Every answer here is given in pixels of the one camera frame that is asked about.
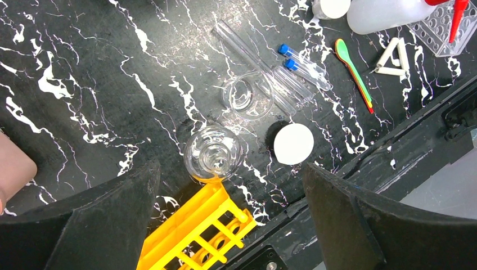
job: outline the bolt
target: bolt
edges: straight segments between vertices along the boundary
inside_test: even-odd
[[[275,262],[271,262],[267,264],[267,270],[276,270],[277,269],[277,264]]]

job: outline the white bottle cap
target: white bottle cap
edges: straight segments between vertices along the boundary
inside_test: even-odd
[[[313,151],[313,145],[313,134],[306,126],[290,124],[278,132],[273,148],[278,162],[295,165],[307,159]]]
[[[313,14],[318,19],[338,19],[349,10],[351,0],[314,0]]]

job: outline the red bottle cap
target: red bottle cap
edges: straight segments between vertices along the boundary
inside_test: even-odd
[[[449,0],[424,0],[430,6],[437,6],[439,4],[448,2]],[[451,26],[451,35],[449,37],[449,43],[454,42],[456,38],[457,31],[459,29],[459,25],[461,24],[462,15],[464,15],[464,10],[467,8],[469,4],[469,0],[456,0],[454,4],[454,18],[452,19],[452,26]]]

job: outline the yellow test tube rack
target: yellow test tube rack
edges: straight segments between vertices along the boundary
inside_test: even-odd
[[[218,219],[227,211],[235,218],[224,225]],[[219,233],[206,241],[200,234],[210,226]],[[179,270],[207,270],[217,261],[226,263],[225,253],[234,246],[243,248],[241,239],[255,226],[250,212],[240,210],[221,183],[207,184],[145,239],[137,270],[164,270],[174,258],[184,262]],[[190,257],[183,251],[192,242],[201,249]]]

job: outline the black marble table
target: black marble table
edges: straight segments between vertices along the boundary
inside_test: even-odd
[[[38,164],[38,175],[7,204],[19,215],[158,159],[161,196],[151,226],[201,184],[183,165],[188,138],[221,124],[246,141],[246,157],[224,184],[259,225],[304,196],[302,165],[279,164],[270,126],[302,123],[315,137],[307,162],[331,172],[470,73],[477,42],[435,58],[407,27],[352,34],[346,19],[312,19],[306,0],[0,0],[0,126]],[[258,121],[236,118],[220,86],[250,67],[211,30],[223,19],[269,65],[283,42],[326,68],[332,91],[292,118],[274,107]],[[403,37],[411,74],[369,74],[392,37]],[[334,55],[343,38],[374,99],[371,115]]]

